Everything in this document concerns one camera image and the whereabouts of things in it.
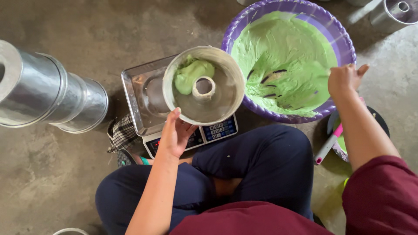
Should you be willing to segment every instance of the checkered cloth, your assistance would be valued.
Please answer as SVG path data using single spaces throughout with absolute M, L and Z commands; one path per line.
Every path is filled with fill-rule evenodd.
M 124 116 L 116 123 L 116 118 L 109 123 L 107 128 L 110 144 L 108 153 L 116 153 L 118 150 L 135 145 L 141 142 L 141 138 L 136 134 L 130 114 Z

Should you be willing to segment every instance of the woman's right hand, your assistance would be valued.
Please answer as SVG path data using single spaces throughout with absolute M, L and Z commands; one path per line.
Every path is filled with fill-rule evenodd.
M 363 75 L 369 68 L 368 64 L 362 65 L 358 70 L 356 70 L 355 64 L 331 68 L 331 74 L 328 79 L 328 92 L 332 99 L 335 100 L 356 92 L 361 84 Z

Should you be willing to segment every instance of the stacked metal pans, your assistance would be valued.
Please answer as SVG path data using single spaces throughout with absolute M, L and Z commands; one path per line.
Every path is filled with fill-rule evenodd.
M 0 40 L 0 125 L 42 122 L 83 133 L 103 121 L 108 106 L 98 82 L 67 73 L 52 56 L 26 53 Z

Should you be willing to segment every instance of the hand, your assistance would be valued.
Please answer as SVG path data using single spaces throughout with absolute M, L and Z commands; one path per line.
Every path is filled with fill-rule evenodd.
M 158 155 L 174 156 L 179 159 L 186 149 L 190 136 L 199 127 L 183 122 L 178 118 L 180 113 L 181 109 L 177 107 L 168 115 L 161 134 Z
M 332 99 L 344 97 L 347 93 L 355 92 L 359 88 L 363 75 L 370 68 L 365 64 L 356 70 L 355 64 L 331 68 L 328 79 L 328 91 Z

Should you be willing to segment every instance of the sleeve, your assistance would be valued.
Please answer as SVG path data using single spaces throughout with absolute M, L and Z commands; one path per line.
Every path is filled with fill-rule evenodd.
M 398 157 L 356 170 L 342 195 L 346 234 L 418 234 L 418 178 Z

